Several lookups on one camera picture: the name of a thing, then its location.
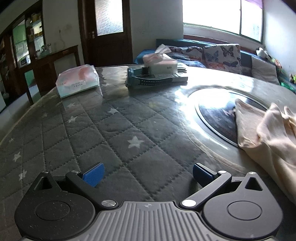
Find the cream sweatshirt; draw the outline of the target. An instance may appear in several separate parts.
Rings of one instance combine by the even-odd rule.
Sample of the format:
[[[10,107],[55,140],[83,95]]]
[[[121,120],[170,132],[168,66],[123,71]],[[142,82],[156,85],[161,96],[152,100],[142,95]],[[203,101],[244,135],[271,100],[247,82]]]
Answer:
[[[238,146],[295,202],[295,113],[272,103],[262,111],[235,101]]]

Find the round black induction cooktop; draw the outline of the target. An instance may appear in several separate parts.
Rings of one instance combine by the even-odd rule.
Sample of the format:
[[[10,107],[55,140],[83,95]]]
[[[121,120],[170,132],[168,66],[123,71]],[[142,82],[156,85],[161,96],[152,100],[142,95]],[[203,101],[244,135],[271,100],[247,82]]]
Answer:
[[[266,111],[267,108],[255,99],[224,88],[203,88],[193,92],[190,97],[197,115],[203,123],[217,136],[237,147],[237,126],[235,117],[235,101],[249,104]]]

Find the grey quilted star tablecloth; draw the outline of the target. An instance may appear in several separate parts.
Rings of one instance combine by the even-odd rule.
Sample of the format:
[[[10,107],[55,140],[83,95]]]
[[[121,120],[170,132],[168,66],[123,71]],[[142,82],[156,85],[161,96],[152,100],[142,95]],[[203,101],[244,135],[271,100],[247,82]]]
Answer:
[[[295,205],[243,150],[227,143],[199,118],[210,104],[219,127],[233,116],[229,90],[264,107],[291,106],[290,90],[252,77],[190,67],[183,85],[129,89],[127,67],[98,68],[100,85],[66,99],[56,89],[34,104],[1,141],[1,240],[19,240],[14,213],[43,171],[63,176],[96,162],[104,199],[180,202],[200,189],[192,168],[200,162],[234,176],[257,172],[283,210],[279,240],[295,240]]]

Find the pink wet wipes pack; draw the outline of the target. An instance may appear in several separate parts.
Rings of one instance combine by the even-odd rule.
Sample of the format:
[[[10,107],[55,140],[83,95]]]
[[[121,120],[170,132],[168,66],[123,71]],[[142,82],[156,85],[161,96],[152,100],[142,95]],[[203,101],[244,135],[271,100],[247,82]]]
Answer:
[[[82,65],[59,74],[56,87],[61,98],[99,86],[99,75],[93,65]]]

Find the white remote control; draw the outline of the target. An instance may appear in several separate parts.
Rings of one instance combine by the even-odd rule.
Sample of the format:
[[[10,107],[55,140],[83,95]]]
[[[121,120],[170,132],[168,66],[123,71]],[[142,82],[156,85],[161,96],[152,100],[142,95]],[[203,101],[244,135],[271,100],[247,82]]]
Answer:
[[[157,74],[157,78],[160,79],[168,79],[172,82],[186,82],[188,81],[188,76],[185,73],[165,73],[165,74]]]

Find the dark wooden side table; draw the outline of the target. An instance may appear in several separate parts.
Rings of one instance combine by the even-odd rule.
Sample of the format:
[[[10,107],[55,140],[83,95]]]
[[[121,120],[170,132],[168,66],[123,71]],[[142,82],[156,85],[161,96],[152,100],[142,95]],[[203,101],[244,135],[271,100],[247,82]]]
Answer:
[[[44,96],[56,86],[57,73],[55,70],[54,62],[73,54],[75,57],[76,66],[80,66],[80,59],[78,54],[78,45],[51,53],[45,57],[33,61],[33,63],[19,68],[19,80],[22,88],[25,90],[30,105],[33,105],[33,98],[30,94],[25,73],[32,70],[37,83],[37,87],[41,96]]]

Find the grey cushion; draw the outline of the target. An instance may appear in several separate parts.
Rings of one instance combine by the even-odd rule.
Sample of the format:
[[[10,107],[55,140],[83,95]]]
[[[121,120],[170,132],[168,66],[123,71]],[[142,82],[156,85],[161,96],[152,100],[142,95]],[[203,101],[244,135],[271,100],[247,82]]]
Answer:
[[[251,59],[251,73],[254,78],[276,85],[280,84],[276,73],[276,66],[255,57]]]

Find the right butterfly pillow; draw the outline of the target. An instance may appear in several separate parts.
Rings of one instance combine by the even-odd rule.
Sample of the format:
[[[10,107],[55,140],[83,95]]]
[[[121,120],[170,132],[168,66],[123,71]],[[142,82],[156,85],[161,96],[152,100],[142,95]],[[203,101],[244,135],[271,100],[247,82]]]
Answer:
[[[239,44],[206,45],[203,53],[207,68],[242,74]]]

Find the butterfly pillow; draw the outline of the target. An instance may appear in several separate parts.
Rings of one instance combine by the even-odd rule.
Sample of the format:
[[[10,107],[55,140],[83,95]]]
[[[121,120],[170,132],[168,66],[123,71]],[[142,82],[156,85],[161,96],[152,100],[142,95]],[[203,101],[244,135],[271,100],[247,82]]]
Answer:
[[[206,45],[203,53],[207,68],[242,74],[239,44]]]
[[[203,48],[198,46],[177,47],[168,46],[171,50],[167,55],[190,67],[206,68],[203,63]]]

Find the pink tissue box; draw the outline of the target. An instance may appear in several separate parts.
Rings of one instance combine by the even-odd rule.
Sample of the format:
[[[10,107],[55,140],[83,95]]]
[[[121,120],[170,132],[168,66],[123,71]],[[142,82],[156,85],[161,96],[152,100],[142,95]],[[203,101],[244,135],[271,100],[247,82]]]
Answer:
[[[178,62],[168,56],[170,52],[168,46],[161,44],[154,53],[143,56],[144,66],[148,68],[149,74],[173,74],[178,72]]]

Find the left butterfly pillow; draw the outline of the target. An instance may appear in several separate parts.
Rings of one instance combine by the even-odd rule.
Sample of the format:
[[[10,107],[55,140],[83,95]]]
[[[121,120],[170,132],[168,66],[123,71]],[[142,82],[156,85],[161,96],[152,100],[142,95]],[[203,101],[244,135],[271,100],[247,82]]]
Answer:
[[[190,67],[206,68],[203,63],[203,48],[198,46],[177,47],[168,46],[171,50],[167,55]]]

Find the blue sofa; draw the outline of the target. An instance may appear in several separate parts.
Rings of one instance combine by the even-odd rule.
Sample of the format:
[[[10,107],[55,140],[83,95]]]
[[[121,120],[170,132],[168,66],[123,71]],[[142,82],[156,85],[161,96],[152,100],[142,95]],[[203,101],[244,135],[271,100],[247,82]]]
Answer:
[[[157,46],[161,44],[171,50],[168,56],[188,66],[243,74],[279,84],[295,92],[295,81],[290,82],[287,74],[274,60],[243,51],[239,44],[157,39]]]

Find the panda plush toy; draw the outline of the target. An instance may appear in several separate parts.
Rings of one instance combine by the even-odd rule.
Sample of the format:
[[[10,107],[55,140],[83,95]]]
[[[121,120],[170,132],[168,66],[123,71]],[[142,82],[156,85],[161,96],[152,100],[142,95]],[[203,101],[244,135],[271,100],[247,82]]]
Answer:
[[[266,50],[264,50],[262,47],[259,47],[259,48],[256,49],[256,54],[261,59],[264,59],[264,60],[267,60],[267,61],[271,60],[271,57],[268,54],[268,52]]]

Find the dark wooden cabinet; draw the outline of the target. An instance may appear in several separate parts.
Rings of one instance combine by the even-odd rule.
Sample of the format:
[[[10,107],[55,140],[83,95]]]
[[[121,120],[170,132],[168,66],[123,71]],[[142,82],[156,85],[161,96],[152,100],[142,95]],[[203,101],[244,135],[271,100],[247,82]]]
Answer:
[[[9,106],[23,94],[33,103],[33,65],[45,44],[43,2],[35,1],[1,31],[1,95]]]

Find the dark wooden door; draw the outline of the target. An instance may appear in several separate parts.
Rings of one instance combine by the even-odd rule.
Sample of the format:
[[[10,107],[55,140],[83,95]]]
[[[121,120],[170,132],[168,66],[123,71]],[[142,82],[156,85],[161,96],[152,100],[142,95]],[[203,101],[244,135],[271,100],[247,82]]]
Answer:
[[[133,63],[129,1],[79,0],[78,17],[84,63]]]

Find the window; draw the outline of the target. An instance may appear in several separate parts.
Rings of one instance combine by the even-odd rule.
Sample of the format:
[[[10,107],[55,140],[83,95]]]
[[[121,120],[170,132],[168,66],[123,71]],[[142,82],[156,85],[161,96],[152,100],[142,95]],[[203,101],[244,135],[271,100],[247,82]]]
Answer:
[[[261,42],[263,1],[183,1],[183,23]]]

